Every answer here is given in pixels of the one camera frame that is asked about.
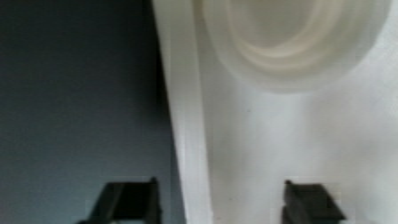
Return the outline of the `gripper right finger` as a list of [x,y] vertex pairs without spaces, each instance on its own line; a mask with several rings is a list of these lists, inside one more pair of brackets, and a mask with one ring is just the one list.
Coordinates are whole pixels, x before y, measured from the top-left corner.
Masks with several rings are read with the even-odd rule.
[[281,224],[342,224],[347,220],[322,184],[285,182]]

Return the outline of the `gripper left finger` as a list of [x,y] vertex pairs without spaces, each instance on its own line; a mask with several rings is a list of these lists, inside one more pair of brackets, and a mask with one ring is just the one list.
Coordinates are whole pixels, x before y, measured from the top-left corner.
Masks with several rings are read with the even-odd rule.
[[159,181],[111,182],[79,224],[161,224]]

